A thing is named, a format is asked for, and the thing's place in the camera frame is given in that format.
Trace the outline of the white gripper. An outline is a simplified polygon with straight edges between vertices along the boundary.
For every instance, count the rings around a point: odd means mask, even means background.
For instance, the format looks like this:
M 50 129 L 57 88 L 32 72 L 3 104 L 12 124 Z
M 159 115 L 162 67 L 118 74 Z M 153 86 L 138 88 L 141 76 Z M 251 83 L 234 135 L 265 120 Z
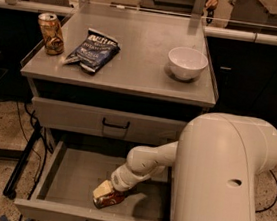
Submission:
M 104 197 L 111 194 L 114 188 L 118 192 L 126 192 L 141 181 L 143 181 L 142 176 L 136 175 L 126 164 L 123 164 L 111 174 L 111 180 L 103 181 L 93 190 L 93 196 L 95 198 Z

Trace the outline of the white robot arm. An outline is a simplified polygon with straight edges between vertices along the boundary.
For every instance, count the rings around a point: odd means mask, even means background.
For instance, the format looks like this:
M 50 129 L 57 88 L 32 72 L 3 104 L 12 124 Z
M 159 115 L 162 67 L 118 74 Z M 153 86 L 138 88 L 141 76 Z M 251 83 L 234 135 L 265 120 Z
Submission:
M 277 129 L 260 118 L 208 113 L 190 121 L 179 140 L 138 146 L 93 191 L 98 208 L 173 168 L 173 221 L 256 221 L 254 176 L 277 165 Z

